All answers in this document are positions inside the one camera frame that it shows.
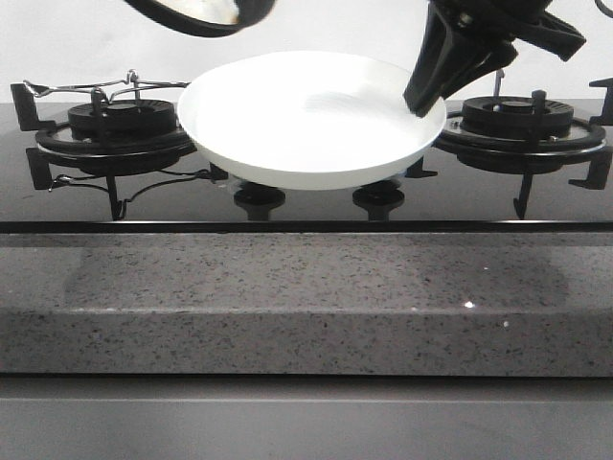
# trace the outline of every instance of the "gas stove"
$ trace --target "gas stove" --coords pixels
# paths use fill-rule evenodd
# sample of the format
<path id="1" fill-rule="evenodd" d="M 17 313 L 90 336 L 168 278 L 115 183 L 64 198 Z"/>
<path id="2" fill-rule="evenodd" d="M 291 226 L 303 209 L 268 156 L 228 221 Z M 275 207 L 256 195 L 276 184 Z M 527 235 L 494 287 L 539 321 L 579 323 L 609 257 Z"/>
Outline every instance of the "gas stove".
<path id="1" fill-rule="evenodd" d="M 280 190 L 233 177 L 196 151 L 172 103 L 143 93 L 185 82 L 124 79 L 11 86 L 0 106 L 3 232 L 513 231 L 613 229 L 611 80 L 604 103 L 543 91 L 449 103 L 422 159 L 362 187 Z M 104 90 L 121 89 L 112 94 Z M 84 103 L 45 103 L 56 92 Z"/>

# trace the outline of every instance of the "white wall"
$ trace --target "white wall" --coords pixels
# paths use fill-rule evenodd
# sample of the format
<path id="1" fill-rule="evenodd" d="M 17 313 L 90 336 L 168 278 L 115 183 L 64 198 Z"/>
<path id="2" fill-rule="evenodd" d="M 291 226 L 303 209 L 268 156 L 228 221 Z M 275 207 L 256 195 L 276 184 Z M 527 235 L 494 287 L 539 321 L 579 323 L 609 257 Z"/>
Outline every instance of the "white wall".
<path id="1" fill-rule="evenodd" d="M 136 68 L 150 80 L 189 81 L 225 62 L 279 50 L 354 53 L 412 68 L 420 50 L 425 0 L 277 0 L 259 25 L 224 38 L 191 37 L 144 18 L 122 0 L 0 0 L 0 102 L 9 84 L 113 80 Z M 588 39 L 563 63 L 517 42 L 520 58 L 508 69 L 504 92 L 553 98 L 599 98 L 588 82 L 613 77 L 613 20 L 592 0 L 556 0 L 550 11 Z M 454 99 L 488 94 L 485 77 Z M 178 91 L 164 95 L 176 100 Z M 66 95 L 50 101 L 68 100 Z"/>

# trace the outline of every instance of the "speckled granite countertop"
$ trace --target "speckled granite countertop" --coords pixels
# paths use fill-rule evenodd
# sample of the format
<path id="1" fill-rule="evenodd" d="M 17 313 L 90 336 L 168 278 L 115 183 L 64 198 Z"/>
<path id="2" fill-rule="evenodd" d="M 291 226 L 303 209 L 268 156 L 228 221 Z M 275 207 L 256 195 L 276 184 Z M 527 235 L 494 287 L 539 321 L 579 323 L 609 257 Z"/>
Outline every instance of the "speckled granite countertop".
<path id="1" fill-rule="evenodd" d="M 0 371 L 613 376 L 613 234 L 0 235 Z"/>

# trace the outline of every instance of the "white plate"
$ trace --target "white plate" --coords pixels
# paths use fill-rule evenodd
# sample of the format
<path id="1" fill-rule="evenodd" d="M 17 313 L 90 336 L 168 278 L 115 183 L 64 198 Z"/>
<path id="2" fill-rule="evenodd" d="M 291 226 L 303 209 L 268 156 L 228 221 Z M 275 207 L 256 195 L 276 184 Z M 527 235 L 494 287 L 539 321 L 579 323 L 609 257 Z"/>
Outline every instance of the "white plate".
<path id="1" fill-rule="evenodd" d="M 443 129 L 402 98 L 408 71 L 352 55 L 285 52 L 217 67 L 179 99 L 182 127 L 212 163 L 263 185 L 329 190 L 394 175 Z"/>

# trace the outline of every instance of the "burner cap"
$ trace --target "burner cap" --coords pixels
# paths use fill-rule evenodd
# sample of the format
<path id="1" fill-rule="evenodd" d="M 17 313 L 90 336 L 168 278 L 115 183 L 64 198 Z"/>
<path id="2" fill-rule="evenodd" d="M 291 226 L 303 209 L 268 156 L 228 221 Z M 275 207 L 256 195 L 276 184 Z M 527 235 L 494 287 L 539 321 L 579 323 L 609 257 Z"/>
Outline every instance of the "burner cap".
<path id="1" fill-rule="evenodd" d="M 103 125 L 106 131 L 162 134 L 176 128 L 174 105 L 166 101 L 143 99 L 102 103 Z M 98 130 L 94 106 L 90 103 L 68 109 L 68 124 L 76 136 L 91 137 Z"/>
<path id="2" fill-rule="evenodd" d="M 542 118 L 534 113 L 534 100 L 518 97 L 468 99 L 462 107 L 462 129 L 501 139 L 529 139 L 538 125 L 541 139 L 568 135 L 574 109 L 567 103 L 546 101 Z"/>

